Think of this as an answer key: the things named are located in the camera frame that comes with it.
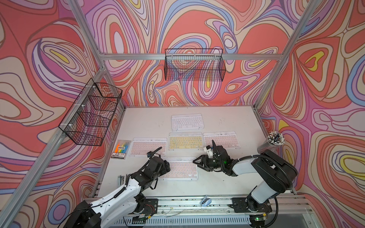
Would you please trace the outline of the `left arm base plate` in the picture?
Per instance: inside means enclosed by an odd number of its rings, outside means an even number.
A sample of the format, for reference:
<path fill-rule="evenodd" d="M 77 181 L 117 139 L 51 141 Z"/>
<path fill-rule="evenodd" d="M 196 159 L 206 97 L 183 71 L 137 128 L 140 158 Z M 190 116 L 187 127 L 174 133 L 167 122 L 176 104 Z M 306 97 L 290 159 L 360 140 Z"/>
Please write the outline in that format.
<path fill-rule="evenodd" d="M 158 209 L 158 199 L 144 199 L 137 203 L 137 207 L 134 210 L 134 214 L 145 214 L 145 215 L 154 215 L 157 213 Z"/>

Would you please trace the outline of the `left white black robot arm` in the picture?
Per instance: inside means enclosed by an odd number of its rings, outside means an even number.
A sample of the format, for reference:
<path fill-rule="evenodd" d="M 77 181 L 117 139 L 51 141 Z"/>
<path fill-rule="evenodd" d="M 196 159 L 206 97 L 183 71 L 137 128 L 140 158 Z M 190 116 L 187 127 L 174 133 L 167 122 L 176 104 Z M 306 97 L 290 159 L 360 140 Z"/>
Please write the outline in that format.
<path fill-rule="evenodd" d="M 153 182 L 170 172 L 170 164 L 158 156 L 149 158 L 146 164 L 128 177 L 126 183 L 110 194 L 87 203 L 82 201 L 65 219 L 65 228 L 109 228 L 118 219 L 131 213 L 152 213 L 155 209 L 146 205 L 144 190 L 154 189 Z"/>

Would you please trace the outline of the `pink keyboard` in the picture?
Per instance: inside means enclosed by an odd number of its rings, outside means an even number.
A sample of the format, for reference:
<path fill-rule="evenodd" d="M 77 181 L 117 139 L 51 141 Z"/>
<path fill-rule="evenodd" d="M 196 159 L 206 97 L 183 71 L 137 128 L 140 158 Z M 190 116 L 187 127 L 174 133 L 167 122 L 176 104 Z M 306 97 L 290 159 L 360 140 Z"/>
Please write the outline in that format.
<path fill-rule="evenodd" d="M 213 146 L 212 141 L 214 141 L 216 145 L 221 145 L 225 149 L 241 148 L 235 131 L 203 133 L 203 139 L 206 146 Z"/>
<path fill-rule="evenodd" d="M 198 167 L 188 158 L 170 158 L 170 172 L 160 178 L 165 181 L 197 181 Z"/>
<path fill-rule="evenodd" d="M 165 157 L 167 146 L 167 138 L 134 138 L 129 155 L 131 157 L 146 157 L 148 152 L 161 147 L 157 154 Z"/>

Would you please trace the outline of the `pink keyboard right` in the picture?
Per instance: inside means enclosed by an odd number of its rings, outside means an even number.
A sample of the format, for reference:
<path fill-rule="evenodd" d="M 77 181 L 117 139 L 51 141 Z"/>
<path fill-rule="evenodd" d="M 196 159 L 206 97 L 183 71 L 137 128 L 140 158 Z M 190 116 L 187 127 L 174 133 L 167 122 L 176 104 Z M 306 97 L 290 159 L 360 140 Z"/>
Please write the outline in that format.
<path fill-rule="evenodd" d="M 213 146 L 212 141 L 214 141 L 216 145 L 221 145 L 225 149 L 241 148 L 235 131 L 203 133 L 203 139 L 206 146 Z"/>

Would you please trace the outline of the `pink keyboard left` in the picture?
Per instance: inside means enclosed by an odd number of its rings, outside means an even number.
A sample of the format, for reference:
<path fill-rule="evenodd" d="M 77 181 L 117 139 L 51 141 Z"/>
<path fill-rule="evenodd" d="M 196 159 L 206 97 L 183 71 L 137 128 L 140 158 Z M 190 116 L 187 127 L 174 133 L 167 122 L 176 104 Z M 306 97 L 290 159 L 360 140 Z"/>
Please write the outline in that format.
<path fill-rule="evenodd" d="M 161 147 L 157 154 L 165 157 L 167 146 L 167 138 L 134 138 L 129 155 L 131 157 L 146 157 L 148 152 Z"/>

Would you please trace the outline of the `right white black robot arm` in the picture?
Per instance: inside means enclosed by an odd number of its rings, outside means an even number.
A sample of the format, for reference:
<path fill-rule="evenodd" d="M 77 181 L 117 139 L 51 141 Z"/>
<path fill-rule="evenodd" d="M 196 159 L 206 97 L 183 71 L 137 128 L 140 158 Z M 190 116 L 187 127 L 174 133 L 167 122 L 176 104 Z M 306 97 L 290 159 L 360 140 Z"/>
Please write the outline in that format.
<path fill-rule="evenodd" d="M 261 154 L 232 159 L 223 146 L 204 148 L 206 154 L 193 160 L 193 164 L 207 172 L 222 172 L 231 177 L 258 173 L 263 181 L 245 199 L 247 210 L 257 212 L 268 199 L 293 188 L 297 169 L 271 150 Z"/>

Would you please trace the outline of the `pink keyboard front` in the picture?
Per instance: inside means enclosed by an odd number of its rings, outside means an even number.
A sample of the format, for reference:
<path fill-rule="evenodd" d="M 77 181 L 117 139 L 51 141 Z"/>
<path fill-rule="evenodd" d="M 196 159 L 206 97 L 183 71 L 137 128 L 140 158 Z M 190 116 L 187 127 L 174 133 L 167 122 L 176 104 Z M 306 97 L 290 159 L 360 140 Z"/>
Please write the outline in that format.
<path fill-rule="evenodd" d="M 170 158 L 170 172 L 160 178 L 165 181 L 197 181 L 198 167 L 188 158 Z"/>

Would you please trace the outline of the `colourful marker pack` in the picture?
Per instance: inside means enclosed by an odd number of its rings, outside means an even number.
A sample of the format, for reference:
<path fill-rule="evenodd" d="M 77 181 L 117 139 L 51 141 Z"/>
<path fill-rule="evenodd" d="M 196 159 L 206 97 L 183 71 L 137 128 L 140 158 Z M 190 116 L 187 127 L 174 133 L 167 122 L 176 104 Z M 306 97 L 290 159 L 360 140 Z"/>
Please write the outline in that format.
<path fill-rule="evenodd" d="M 111 154 L 111 158 L 124 160 L 128 154 L 131 144 L 131 140 L 117 140 L 116 146 Z"/>

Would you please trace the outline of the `blue white binder clip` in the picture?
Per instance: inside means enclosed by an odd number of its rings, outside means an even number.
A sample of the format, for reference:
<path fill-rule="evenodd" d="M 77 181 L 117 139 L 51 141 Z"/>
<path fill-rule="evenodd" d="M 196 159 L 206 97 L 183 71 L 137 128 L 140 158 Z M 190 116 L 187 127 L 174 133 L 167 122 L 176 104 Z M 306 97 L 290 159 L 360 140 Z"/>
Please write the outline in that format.
<path fill-rule="evenodd" d="M 202 199 L 202 201 L 200 202 L 200 205 L 202 207 L 207 207 L 212 203 L 212 200 L 209 197 L 205 197 L 204 199 Z"/>

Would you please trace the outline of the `white keyboard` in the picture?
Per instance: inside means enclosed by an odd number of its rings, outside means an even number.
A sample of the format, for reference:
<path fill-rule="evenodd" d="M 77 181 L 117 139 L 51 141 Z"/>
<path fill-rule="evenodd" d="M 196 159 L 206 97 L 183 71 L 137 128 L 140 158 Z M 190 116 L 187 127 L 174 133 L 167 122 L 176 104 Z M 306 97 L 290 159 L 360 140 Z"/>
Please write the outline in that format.
<path fill-rule="evenodd" d="M 204 128 L 201 114 L 186 114 L 171 116 L 172 130 L 199 130 Z"/>

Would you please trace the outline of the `yellow keyboard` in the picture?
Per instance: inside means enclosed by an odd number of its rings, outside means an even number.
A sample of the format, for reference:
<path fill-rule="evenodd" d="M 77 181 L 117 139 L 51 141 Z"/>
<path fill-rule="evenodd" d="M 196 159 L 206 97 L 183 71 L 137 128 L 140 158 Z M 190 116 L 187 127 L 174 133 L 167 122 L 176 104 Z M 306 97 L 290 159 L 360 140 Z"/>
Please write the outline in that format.
<path fill-rule="evenodd" d="M 170 133 L 169 151 L 201 150 L 203 149 L 203 134 L 200 132 Z"/>

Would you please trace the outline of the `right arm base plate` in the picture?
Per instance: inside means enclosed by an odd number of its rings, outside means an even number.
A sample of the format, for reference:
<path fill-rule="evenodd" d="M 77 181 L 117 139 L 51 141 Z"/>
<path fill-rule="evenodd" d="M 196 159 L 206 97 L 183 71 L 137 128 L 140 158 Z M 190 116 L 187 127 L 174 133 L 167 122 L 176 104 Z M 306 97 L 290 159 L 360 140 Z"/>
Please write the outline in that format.
<path fill-rule="evenodd" d="M 232 198 L 232 204 L 228 205 L 235 213 L 266 213 L 272 212 L 272 207 L 267 199 L 263 203 L 258 203 L 252 198 Z"/>

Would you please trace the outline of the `metal cup with pencils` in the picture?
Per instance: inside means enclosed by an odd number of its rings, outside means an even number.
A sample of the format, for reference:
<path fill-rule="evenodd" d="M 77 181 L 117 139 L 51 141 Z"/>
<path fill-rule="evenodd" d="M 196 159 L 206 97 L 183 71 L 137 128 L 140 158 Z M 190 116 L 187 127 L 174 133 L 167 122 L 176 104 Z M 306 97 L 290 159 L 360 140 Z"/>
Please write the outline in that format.
<path fill-rule="evenodd" d="M 257 149 L 258 153 L 263 153 L 266 150 L 277 149 L 285 143 L 284 135 L 278 131 L 272 131 L 266 137 L 265 142 Z"/>

